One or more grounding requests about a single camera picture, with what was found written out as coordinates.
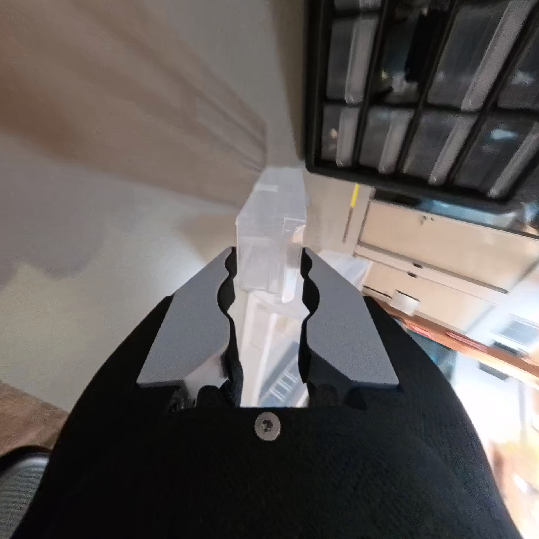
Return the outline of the wooden pillar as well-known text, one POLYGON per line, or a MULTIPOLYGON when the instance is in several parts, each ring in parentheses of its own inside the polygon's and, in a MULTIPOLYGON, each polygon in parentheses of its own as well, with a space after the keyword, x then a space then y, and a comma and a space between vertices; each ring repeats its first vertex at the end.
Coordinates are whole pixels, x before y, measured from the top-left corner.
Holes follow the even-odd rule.
POLYGON ((538 387, 538 365, 529 357, 520 357, 502 349, 484 345, 448 327, 418 315, 408 315, 391 307, 380 294, 368 290, 366 296, 374 300, 404 328, 426 337, 457 353, 473 358, 501 373, 538 387))

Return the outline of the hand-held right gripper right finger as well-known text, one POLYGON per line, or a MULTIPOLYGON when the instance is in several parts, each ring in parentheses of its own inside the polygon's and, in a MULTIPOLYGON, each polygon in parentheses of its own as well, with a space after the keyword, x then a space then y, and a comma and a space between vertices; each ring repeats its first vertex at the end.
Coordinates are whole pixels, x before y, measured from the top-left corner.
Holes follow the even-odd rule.
POLYGON ((360 291, 307 247, 300 273, 307 315, 299 373, 308 406, 346 404, 360 390, 397 390, 397 374, 360 291))

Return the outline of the white double door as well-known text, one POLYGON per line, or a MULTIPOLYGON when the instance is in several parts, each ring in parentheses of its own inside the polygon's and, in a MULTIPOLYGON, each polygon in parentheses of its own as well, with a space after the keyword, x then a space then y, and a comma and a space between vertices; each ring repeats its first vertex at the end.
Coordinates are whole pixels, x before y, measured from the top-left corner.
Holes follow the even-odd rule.
POLYGON ((509 293, 538 268, 536 237, 371 200, 358 247, 409 266, 509 293))

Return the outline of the small clear plastic drawer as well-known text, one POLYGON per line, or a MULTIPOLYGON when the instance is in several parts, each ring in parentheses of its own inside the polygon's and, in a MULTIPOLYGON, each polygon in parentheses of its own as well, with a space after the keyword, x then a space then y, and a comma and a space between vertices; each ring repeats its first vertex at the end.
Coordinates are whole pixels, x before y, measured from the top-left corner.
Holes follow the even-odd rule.
POLYGON ((306 225, 302 169, 267 167, 236 219, 238 286, 291 302, 306 225))

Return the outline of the grey knit fabric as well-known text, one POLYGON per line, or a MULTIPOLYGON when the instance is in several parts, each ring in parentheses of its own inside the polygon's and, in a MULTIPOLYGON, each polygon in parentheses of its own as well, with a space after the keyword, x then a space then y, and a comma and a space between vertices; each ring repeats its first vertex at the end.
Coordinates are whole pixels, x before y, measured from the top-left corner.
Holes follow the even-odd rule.
POLYGON ((27 512, 50 460, 51 450, 22 446, 1 456, 1 538, 11 538, 27 512))

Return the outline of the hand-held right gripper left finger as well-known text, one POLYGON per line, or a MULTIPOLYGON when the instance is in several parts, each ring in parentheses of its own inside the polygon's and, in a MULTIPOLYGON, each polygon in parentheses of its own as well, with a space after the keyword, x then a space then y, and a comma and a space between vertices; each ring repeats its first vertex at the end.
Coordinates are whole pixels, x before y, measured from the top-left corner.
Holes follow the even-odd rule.
POLYGON ((172 294, 138 387, 175 387, 188 403, 203 387, 217 387, 231 406, 240 406, 244 375, 229 314, 236 273, 236 248, 227 247, 172 294))

